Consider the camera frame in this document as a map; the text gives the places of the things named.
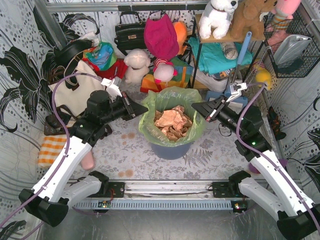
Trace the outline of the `green trash bag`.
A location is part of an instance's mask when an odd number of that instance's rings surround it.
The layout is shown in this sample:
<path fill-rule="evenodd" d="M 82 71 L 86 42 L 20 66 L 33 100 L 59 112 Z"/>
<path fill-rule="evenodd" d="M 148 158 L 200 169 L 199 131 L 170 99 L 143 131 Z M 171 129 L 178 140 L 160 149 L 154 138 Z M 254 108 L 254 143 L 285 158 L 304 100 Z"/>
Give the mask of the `green trash bag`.
<path fill-rule="evenodd" d="M 199 91 L 192 88 L 150 90 L 141 102 L 148 111 L 142 115 L 138 129 L 154 145 L 171 148 L 192 143 L 205 128 L 205 120 L 192 107 L 202 101 Z"/>

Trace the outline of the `blue trash bin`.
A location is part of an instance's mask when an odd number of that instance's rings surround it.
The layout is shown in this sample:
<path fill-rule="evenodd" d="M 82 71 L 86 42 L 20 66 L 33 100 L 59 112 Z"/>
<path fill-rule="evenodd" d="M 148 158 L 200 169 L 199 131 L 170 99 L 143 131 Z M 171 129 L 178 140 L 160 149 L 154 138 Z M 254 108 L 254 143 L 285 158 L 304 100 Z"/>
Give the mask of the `blue trash bin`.
<path fill-rule="evenodd" d="M 176 160 L 182 158 L 189 151 L 192 144 L 193 143 L 190 142 L 179 146 L 167 147 L 150 143 L 150 146 L 154 154 L 159 158 L 165 160 Z"/>

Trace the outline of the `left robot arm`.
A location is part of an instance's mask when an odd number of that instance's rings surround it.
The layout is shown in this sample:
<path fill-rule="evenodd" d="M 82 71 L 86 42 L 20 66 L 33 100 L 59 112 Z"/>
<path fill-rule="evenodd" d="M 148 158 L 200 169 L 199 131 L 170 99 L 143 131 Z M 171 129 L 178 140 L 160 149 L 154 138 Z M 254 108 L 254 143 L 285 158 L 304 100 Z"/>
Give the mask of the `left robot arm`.
<path fill-rule="evenodd" d="M 26 211 L 51 227 L 58 226 L 70 208 L 83 199 L 111 194 L 109 178 L 92 171 L 83 180 L 66 184 L 78 164 L 98 140 L 112 133 L 109 123 L 117 119 L 129 121 L 148 111 L 125 92 L 111 100 L 105 90 L 96 90 L 87 100 L 84 114 L 66 130 L 67 141 L 56 160 L 32 189 L 23 189 L 19 200 Z"/>

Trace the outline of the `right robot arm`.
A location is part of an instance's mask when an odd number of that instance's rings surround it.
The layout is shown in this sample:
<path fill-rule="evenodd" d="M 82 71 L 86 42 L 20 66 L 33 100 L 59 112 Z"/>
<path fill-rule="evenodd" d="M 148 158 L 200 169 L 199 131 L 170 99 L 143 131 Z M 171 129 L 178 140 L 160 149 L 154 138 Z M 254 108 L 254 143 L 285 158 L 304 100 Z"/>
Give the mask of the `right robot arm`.
<path fill-rule="evenodd" d="M 287 240 L 301 240 L 320 230 L 319 204 L 298 187 L 261 134 L 262 114 L 258 107 L 248 103 L 237 114 L 229 108 L 224 96 L 191 106 L 207 122 L 218 120 L 236 134 L 237 150 L 272 189 L 267 190 L 250 174 L 240 171 L 229 177 L 230 189 L 235 194 L 249 197 L 263 208 Z"/>

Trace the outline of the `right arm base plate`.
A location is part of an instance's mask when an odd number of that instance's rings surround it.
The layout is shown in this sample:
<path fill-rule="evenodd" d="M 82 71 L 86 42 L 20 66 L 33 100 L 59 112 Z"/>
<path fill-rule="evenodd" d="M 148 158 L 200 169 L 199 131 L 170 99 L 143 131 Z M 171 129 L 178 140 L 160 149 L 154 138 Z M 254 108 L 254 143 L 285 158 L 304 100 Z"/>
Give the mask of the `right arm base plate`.
<path fill-rule="evenodd" d="M 213 193 L 215 198 L 253 198 L 255 195 L 251 192 L 241 190 L 242 183 L 218 181 L 212 182 L 207 188 L 208 191 Z"/>

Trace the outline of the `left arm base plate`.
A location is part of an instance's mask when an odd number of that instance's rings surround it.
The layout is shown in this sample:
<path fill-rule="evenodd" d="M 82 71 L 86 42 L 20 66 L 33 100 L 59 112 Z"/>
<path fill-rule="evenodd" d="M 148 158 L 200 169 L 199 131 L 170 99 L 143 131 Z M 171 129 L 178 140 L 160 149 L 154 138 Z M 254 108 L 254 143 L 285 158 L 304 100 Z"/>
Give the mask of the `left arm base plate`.
<path fill-rule="evenodd" d="M 91 194 L 88 198 L 123 198 L 125 193 L 125 183 L 120 181 L 111 181 L 101 185 L 98 192 Z"/>

